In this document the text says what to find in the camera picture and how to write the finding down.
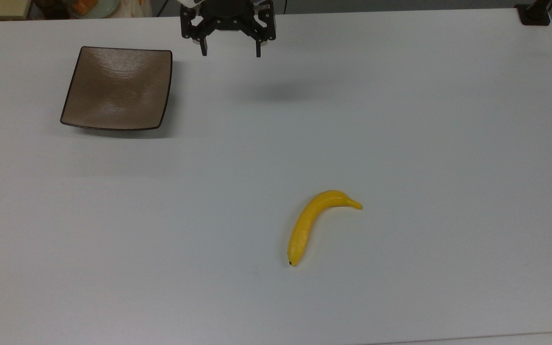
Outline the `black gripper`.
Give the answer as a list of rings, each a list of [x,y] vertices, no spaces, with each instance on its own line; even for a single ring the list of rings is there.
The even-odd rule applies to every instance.
[[[193,24],[201,15],[202,21]],[[180,7],[181,35],[198,43],[202,56],[207,56],[206,36],[215,30],[241,31],[255,42],[256,57],[262,48],[276,39],[276,16],[273,1],[205,0],[199,11]]]

